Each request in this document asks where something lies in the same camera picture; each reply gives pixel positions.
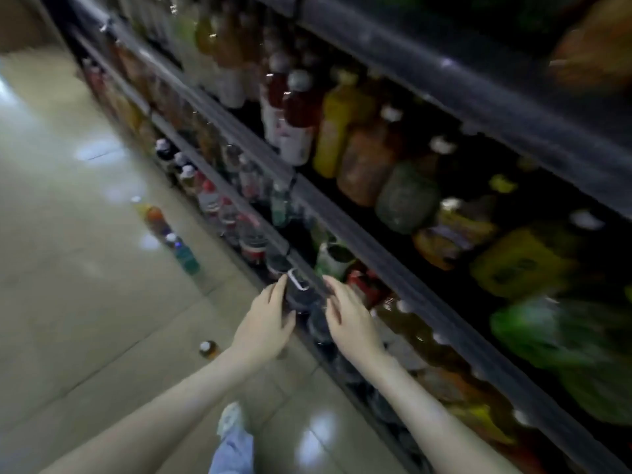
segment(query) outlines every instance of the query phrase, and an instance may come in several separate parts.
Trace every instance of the hand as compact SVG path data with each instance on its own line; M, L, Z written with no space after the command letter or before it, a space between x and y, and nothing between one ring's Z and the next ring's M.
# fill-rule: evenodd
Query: hand
M351 287L331 276L323 279L334 292L325 311L331 337L344 357L365 374L363 369L385 354L373 318Z
M265 363L275 358L289 341L296 325L292 311L283 326L281 306L288 276L264 288L252 301L250 311L235 332L231 348L245 354L254 363Z

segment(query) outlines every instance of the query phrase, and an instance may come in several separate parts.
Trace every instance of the blue bottle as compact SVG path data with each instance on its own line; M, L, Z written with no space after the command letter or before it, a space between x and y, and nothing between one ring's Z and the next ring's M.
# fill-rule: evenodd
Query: blue bottle
M186 246L182 239L178 238L178 235L174 232L170 232L166 237L167 246L171 248L171 251L175 255L176 259L188 274L195 274L200 270L200 263L195 259L195 255L191 248Z

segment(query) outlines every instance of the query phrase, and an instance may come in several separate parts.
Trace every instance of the tiled floor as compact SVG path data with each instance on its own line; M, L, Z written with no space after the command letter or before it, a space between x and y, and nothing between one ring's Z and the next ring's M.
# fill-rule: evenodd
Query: tiled floor
M3 473L37 472L200 368L198 343L228 346L257 294L74 71L52 48L0 61ZM201 278L148 235L134 195L162 207ZM234 398L253 421L259 473L403 473L297 339L209 412L162 473L208 470Z

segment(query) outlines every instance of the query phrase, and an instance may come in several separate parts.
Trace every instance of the shoe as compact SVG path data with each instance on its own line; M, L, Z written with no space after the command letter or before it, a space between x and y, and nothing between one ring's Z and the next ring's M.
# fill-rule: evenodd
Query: shoe
M217 435L220 439L223 439L228 431L233 427L246 428L246 416L241 409L241 405L238 402L230 403L222 411L222 415L217 423Z

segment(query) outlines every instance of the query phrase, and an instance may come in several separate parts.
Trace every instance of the forearm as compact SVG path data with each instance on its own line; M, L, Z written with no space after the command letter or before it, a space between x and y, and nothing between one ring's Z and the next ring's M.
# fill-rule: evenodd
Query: forearm
M387 354L361 369L391 403L439 474L506 474L519 471L454 418Z
M46 474L154 473L204 414L257 364L228 349L212 363L65 455Z

